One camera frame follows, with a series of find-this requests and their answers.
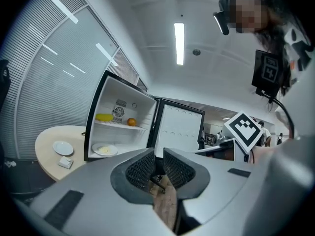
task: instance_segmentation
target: mini fridge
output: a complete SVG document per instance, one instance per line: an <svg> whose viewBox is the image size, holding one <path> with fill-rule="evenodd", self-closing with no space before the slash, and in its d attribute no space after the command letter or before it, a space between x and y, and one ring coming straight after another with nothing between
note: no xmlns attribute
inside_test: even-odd
<svg viewBox="0 0 315 236"><path fill-rule="evenodd" d="M97 114L111 114L113 120L99 121ZM135 126L127 120L134 118ZM95 91L86 126L84 160L108 156L95 153L93 145L106 143L117 148L116 155L142 148L155 148L163 157L163 148L194 151L199 148L204 111L165 99L105 71Z"/></svg>

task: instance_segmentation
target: beige table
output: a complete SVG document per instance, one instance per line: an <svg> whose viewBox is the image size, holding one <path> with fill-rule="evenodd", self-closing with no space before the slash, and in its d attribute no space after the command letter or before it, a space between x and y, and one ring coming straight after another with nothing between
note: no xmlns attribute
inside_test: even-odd
<svg viewBox="0 0 315 236"><path fill-rule="evenodd" d="M64 178L80 166L86 164L83 159L84 126L57 126L44 130L39 134L35 142L35 152L42 169L55 181ZM70 169L58 165L61 155L53 149L55 141L66 141L73 147L73 154L69 156L73 160Z"/></svg>

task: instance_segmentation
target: food item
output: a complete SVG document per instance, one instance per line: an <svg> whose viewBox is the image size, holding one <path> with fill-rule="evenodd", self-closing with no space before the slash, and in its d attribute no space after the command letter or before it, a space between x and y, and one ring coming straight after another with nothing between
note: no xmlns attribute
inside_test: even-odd
<svg viewBox="0 0 315 236"><path fill-rule="evenodd" d="M108 146L102 146L98 148L98 151L101 152L102 154L109 154L110 153L110 147Z"/></svg>
<svg viewBox="0 0 315 236"><path fill-rule="evenodd" d="M100 121L111 121L114 119L114 116L112 114L97 114L95 119Z"/></svg>
<svg viewBox="0 0 315 236"><path fill-rule="evenodd" d="M136 119L135 118L129 118L127 121L127 124L129 126L135 126L137 124Z"/></svg>

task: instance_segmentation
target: white saucer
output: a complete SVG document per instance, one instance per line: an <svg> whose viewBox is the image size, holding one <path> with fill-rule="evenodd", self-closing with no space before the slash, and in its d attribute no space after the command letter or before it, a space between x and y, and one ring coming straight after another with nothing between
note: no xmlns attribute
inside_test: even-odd
<svg viewBox="0 0 315 236"><path fill-rule="evenodd" d="M109 152L108 153L103 153L101 152L100 150L98 150L100 147L108 147L109 148ZM111 156L114 156L118 153L118 149L117 147L115 147L114 145L111 145L111 144L105 144L105 143L98 143L98 144L93 144L92 145L92 150L98 154L98 155L101 155L102 157L111 157Z"/></svg>
<svg viewBox="0 0 315 236"><path fill-rule="evenodd" d="M73 153L73 147L65 141L55 141L53 148L59 155L71 155Z"/></svg>

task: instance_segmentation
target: fridge shelf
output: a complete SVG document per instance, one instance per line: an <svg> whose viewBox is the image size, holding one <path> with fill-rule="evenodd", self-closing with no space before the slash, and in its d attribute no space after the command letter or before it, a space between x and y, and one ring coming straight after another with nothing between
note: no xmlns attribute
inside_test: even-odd
<svg viewBox="0 0 315 236"><path fill-rule="evenodd" d="M145 128L141 128L141 127L138 127L138 126L129 126L129 125L125 125L125 124L112 123L112 122L108 122L108 121L95 120L94 123L100 124L100 125L105 125L105 126L110 126L110 127L116 127L116 128L146 130Z"/></svg>

